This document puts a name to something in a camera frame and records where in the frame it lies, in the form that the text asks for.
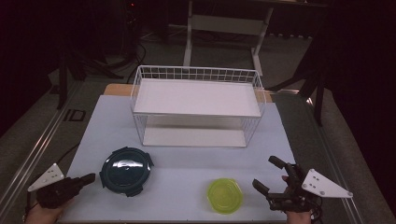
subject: yellow plastic lid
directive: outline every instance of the yellow plastic lid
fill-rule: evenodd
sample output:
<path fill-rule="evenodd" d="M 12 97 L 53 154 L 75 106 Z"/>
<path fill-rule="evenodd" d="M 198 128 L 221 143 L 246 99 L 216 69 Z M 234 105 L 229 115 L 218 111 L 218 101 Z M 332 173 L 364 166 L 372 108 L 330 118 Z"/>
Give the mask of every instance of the yellow plastic lid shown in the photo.
<path fill-rule="evenodd" d="M 238 184 L 231 178 L 217 179 L 207 189 L 207 199 L 213 210 L 224 215 L 238 210 L 242 204 L 243 197 Z"/>

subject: dark background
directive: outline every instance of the dark background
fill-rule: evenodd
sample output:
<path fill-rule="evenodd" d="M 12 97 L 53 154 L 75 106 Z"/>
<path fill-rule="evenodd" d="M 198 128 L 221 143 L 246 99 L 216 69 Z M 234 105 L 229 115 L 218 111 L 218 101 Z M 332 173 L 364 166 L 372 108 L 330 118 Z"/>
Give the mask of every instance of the dark background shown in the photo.
<path fill-rule="evenodd" d="M 186 24 L 187 1 L 136 3 L 134 33 L 143 24 L 166 39 L 167 23 Z M 58 36 L 96 59 L 123 51 L 122 1 L 3 1 L 0 6 L 0 136 L 51 88 L 47 74 L 59 66 Z M 353 132 L 393 213 L 396 198 L 396 4 L 392 1 L 335 1 L 325 19 L 320 10 L 276 9 L 269 33 L 314 36 L 295 76 L 327 62 L 326 87 Z M 216 10 L 202 2 L 195 10 L 262 18 L 249 5 Z M 133 50 L 133 44 L 126 47 Z"/>

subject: wire basket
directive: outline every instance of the wire basket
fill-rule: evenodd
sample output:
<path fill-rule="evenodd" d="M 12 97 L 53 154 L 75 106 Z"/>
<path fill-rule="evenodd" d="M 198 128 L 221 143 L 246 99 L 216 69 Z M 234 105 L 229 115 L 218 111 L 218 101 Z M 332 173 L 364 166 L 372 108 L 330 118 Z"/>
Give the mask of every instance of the wire basket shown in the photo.
<path fill-rule="evenodd" d="M 164 96 L 168 92 L 174 94 L 168 96 L 172 99 Z M 188 98 L 188 102 L 183 102 L 184 95 L 187 95 L 187 98 L 191 97 Z M 157 105 L 158 110 L 161 111 L 152 109 L 142 112 L 140 106 L 147 101 Z M 264 88 L 258 72 L 246 69 L 141 65 L 137 68 L 131 92 L 134 123 L 144 146 L 246 147 L 264 113 L 265 102 Z M 245 111 L 247 107 L 252 109 L 247 112 Z M 147 138 L 151 128 L 158 129 L 155 127 L 156 122 L 159 122 L 158 126 L 169 127 L 165 127 L 166 130 L 162 133 L 152 134 L 152 138 L 169 140 L 173 136 L 171 132 L 174 130 L 170 128 L 172 126 L 177 129 L 174 133 L 176 136 L 173 136 L 176 140 L 180 139 L 180 133 L 188 134 L 191 131 L 190 139 L 193 139 L 191 140 L 193 143 L 188 141 L 161 143 L 162 140 L 149 143 Z M 238 143 L 229 143 L 233 141 L 232 138 L 237 137 L 233 137 L 232 134 L 227 136 L 227 133 L 234 133 L 236 130 L 240 132 L 243 139 Z"/>

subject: white triangular marker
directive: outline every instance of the white triangular marker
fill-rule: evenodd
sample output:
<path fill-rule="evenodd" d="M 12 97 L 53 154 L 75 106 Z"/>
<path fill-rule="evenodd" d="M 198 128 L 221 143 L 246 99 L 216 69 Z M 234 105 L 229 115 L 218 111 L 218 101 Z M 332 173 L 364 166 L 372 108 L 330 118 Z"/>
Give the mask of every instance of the white triangular marker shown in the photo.
<path fill-rule="evenodd" d="M 341 188 L 314 169 L 309 170 L 302 188 L 322 198 L 352 198 L 353 193 Z"/>
<path fill-rule="evenodd" d="M 32 192 L 41 189 L 62 179 L 64 179 L 64 174 L 61 169 L 59 169 L 59 166 L 53 163 L 51 167 L 27 189 L 27 191 Z"/>

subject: gray floor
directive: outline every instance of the gray floor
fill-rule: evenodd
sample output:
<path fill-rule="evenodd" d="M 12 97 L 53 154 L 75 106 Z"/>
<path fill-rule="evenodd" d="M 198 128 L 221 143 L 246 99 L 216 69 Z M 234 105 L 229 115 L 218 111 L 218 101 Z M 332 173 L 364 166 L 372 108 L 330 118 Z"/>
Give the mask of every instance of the gray floor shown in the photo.
<path fill-rule="evenodd" d="M 142 39 L 141 44 L 146 48 L 145 64 L 156 65 L 182 65 L 185 49 L 185 35 L 183 28 L 174 28 L 174 32 L 168 44 L 158 41 L 155 35 L 148 35 Z M 230 68 L 253 68 L 250 59 L 249 48 L 254 46 L 256 38 L 248 37 L 238 42 L 213 43 L 194 38 L 191 65 L 230 67 Z M 299 61 L 303 57 L 309 39 L 268 36 L 265 38 L 260 58 L 262 63 L 264 86 L 273 86 L 292 76 Z M 143 49 L 139 47 L 139 55 L 143 55 Z M 124 69 L 115 70 L 117 74 L 127 77 L 135 64 Z M 83 83 L 75 83 L 73 88 L 78 89 L 73 101 L 68 108 L 84 108 L 89 117 L 93 111 L 97 97 L 103 92 L 107 83 L 124 82 L 126 80 L 109 80 L 106 77 L 90 74 Z M 298 90 L 303 82 L 289 86 L 290 89 Z M 45 94 L 32 108 L 0 139 L 0 190 L 5 192 L 12 176 L 17 172 L 21 163 L 29 152 L 35 147 L 41 134 L 46 131 L 48 124 L 55 117 L 63 118 L 64 114 L 56 110 L 57 96 Z M 89 119 L 83 122 L 66 123 L 58 132 L 63 136 L 54 135 L 50 140 L 49 147 L 37 165 L 32 176 L 46 170 L 53 158 L 58 158 L 63 151 L 77 143 L 85 131 Z M 334 160 L 343 174 L 346 185 L 354 193 L 354 202 L 360 210 L 363 223 L 396 223 L 385 200 L 375 184 L 370 171 L 362 158 L 359 148 L 347 127 L 340 111 L 332 99 L 332 93 L 325 91 L 323 111 L 323 128 L 331 146 Z M 67 170 L 67 164 L 73 155 L 65 158 L 61 169 Z M 25 204 L 24 193 L 18 197 L 9 209 L 5 223 L 18 223 L 23 214 Z M 336 222 L 337 218 L 326 218 L 327 223 Z"/>

